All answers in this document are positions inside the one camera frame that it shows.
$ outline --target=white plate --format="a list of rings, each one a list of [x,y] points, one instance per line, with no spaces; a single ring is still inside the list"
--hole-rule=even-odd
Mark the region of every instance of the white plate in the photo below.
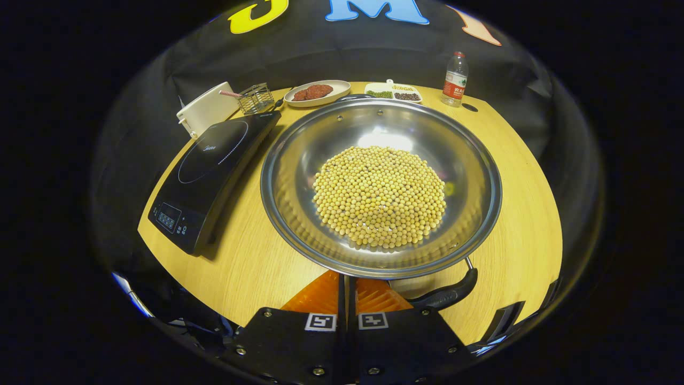
[[[314,84],[326,84],[330,87],[332,87],[332,92],[327,94],[324,97],[320,97],[318,99],[311,99],[311,100],[302,100],[302,101],[293,101],[292,98],[295,97],[295,94],[297,92],[300,92],[301,90],[306,90],[309,86],[313,86]],[[344,80],[321,80],[320,82],[311,82],[307,83],[303,86],[299,86],[297,88],[294,88],[287,94],[285,94],[284,100],[287,102],[287,104],[291,105],[292,107],[313,107],[315,105],[321,105],[321,104],[326,104],[335,101],[336,99],[345,96],[346,94],[349,93],[350,88],[352,87],[351,84],[345,82]]]
[[[394,86],[400,86],[400,87],[407,87],[411,88],[411,90],[395,90],[393,87]],[[373,91],[373,92],[384,92],[384,91],[391,91],[392,92],[392,97],[391,98],[381,98],[381,99],[394,99],[394,100],[401,100],[397,99],[394,97],[395,92],[399,93],[404,93],[404,94],[417,94],[418,95],[418,100],[404,100],[404,101],[410,101],[411,103],[420,103],[423,101],[423,96],[421,95],[418,90],[413,87],[409,86],[408,84],[399,84],[395,83],[392,79],[387,79],[386,83],[368,83],[366,84],[366,88],[363,90],[363,93],[368,93],[368,91]]]

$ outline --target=yellow letter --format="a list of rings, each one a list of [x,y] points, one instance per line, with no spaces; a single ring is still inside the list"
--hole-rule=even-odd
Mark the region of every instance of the yellow letter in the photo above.
[[[270,23],[280,16],[287,9],[288,0],[266,0],[271,2],[271,10],[260,18],[252,20],[252,8],[256,4],[252,4],[247,8],[237,11],[228,18],[231,21],[231,32],[234,34],[244,34],[260,26]]]

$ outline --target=wire basket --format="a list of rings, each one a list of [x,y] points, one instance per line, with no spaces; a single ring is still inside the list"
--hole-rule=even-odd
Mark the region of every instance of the wire basket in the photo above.
[[[258,114],[273,104],[273,95],[266,83],[257,84],[242,91],[243,97],[238,98],[240,111],[245,115]]]

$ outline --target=black induction cooker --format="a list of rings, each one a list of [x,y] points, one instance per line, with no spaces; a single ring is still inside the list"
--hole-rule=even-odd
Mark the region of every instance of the black induction cooker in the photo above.
[[[264,112],[209,127],[161,185],[148,219],[176,246],[199,254],[245,165],[280,119]]]

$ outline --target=wok handle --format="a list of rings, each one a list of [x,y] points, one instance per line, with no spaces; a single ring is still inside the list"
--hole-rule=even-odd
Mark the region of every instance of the wok handle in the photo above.
[[[435,289],[418,298],[407,299],[408,303],[413,305],[414,308],[429,306],[435,308],[435,310],[442,310],[464,299],[473,291],[477,283],[477,269],[473,268],[467,257],[466,262],[468,262],[468,272],[460,282]]]
[[[368,99],[374,97],[373,95],[368,95],[368,94],[351,94],[347,96],[343,96],[339,99],[337,99],[334,103],[337,103],[338,101],[347,101],[347,100],[356,100],[356,99]]]

